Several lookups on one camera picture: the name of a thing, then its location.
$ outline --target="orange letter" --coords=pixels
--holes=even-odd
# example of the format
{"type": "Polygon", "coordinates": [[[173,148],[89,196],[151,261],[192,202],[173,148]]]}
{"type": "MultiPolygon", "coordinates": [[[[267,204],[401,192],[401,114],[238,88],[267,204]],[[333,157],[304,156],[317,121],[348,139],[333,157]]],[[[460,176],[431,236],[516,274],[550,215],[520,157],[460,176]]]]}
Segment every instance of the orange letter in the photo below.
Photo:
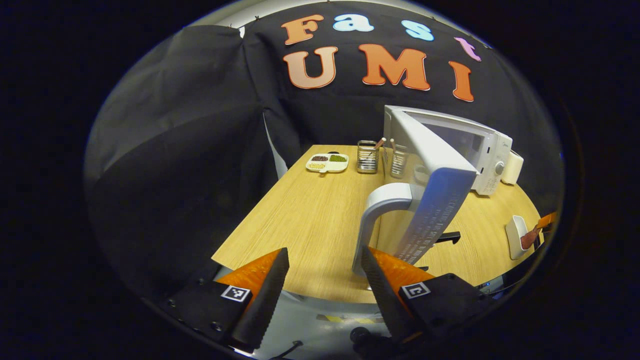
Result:
{"type": "Polygon", "coordinates": [[[308,34],[307,30],[318,30],[318,24],[316,23],[316,21],[321,20],[324,20],[324,17],[322,15],[311,15],[303,17],[302,19],[285,22],[284,24],[282,24],[282,26],[280,26],[281,28],[287,29],[287,34],[289,36],[284,44],[291,45],[295,44],[296,42],[309,40],[310,38],[314,37],[313,34],[308,34]]]}
{"type": "Polygon", "coordinates": [[[329,85],[335,79],[335,60],[333,54],[338,51],[335,46],[320,47],[314,51],[320,55],[322,63],[322,74],[317,78],[310,78],[307,75],[305,58],[309,55],[306,51],[298,51],[285,55],[282,59],[287,62],[289,68],[289,79],[293,85],[303,89],[321,88],[329,85]]]}
{"type": "Polygon", "coordinates": [[[474,96],[471,94],[471,85],[469,84],[469,74],[471,74],[471,70],[455,61],[449,61],[449,65],[451,65],[453,71],[456,73],[456,89],[453,90],[453,96],[460,100],[472,102],[474,96]]]}
{"type": "Polygon", "coordinates": [[[406,78],[402,82],[404,86],[417,90],[431,88],[424,74],[424,59],[427,58],[427,54],[422,51],[405,49],[396,60],[380,45],[362,44],[358,46],[358,49],[364,51],[367,56],[367,75],[362,78],[363,83],[384,85],[385,78],[380,75],[380,70],[382,70],[389,81],[393,85],[397,85],[406,71],[406,78]]]}

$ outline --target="microwave knob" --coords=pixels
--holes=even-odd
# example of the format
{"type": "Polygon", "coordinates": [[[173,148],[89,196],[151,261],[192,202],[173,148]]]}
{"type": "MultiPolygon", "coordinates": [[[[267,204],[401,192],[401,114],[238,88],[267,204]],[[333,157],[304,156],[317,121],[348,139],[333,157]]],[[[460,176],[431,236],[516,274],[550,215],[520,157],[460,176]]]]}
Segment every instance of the microwave knob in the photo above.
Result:
{"type": "Polygon", "coordinates": [[[498,161],[498,163],[495,164],[495,173],[498,175],[502,175],[503,171],[504,171],[504,163],[502,161],[498,161]]]}

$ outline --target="wooden table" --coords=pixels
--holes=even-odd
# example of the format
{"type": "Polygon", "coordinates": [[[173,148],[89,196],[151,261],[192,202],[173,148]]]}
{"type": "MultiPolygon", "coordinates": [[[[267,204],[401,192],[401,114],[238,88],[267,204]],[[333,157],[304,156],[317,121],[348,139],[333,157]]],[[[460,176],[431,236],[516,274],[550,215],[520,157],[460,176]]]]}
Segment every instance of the wooden table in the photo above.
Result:
{"type": "MultiPolygon", "coordinates": [[[[299,295],[344,302],[375,303],[366,278],[351,271],[360,217],[369,194],[384,184],[377,174],[356,171],[356,146],[314,145],[270,189],[236,227],[212,259],[236,269],[268,252],[289,249],[289,273],[284,290],[299,295]],[[349,156],[341,173],[319,174],[305,168],[317,153],[338,151],[349,156]]],[[[504,226],[512,215],[524,218],[528,229],[540,219],[518,185],[500,183],[490,197],[470,192],[445,232],[459,231],[461,240],[436,244],[416,266],[429,266],[439,276],[455,273],[472,285],[492,280],[533,253],[515,261],[509,257],[504,226]]],[[[378,225],[371,243],[378,237],[378,225]]]]}

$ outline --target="microwave handle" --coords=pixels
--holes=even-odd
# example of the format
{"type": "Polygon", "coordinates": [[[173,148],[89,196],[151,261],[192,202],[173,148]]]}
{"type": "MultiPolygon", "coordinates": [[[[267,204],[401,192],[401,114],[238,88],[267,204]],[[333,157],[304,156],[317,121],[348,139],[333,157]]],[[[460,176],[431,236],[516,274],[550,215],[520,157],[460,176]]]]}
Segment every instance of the microwave handle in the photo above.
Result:
{"type": "Polygon", "coordinates": [[[371,234],[376,220],[384,213],[393,210],[407,210],[411,205],[413,197],[408,183],[385,184],[371,192],[367,198],[367,208],[362,213],[360,220],[360,232],[358,233],[358,243],[356,253],[353,256],[353,272],[360,276],[365,276],[360,264],[362,257],[362,247],[369,245],[371,234]]]}

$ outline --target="microwave oven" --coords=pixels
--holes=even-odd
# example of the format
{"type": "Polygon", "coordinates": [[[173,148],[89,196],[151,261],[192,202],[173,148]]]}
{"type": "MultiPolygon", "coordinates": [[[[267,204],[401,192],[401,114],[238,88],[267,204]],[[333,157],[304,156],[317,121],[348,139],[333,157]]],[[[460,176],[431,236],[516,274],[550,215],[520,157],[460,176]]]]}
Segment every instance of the microwave oven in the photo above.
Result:
{"type": "Polygon", "coordinates": [[[385,125],[393,114],[404,113],[456,149],[478,171],[471,190],[478,195],[495,191],[511,152],[512,139],[473,120],[435,111],[385,106],[385,125]]]}
{"type": "Polygon", "coordinates": [[[385,107],[381,147],[384,184],[367,198],[352,270],[364,276],[362,249],[372,246],[415,264],[449,226],[479,172],[458,150],[406,108],[385,107]],[[380,218],[378,235],[372,239],[380,218]]]}

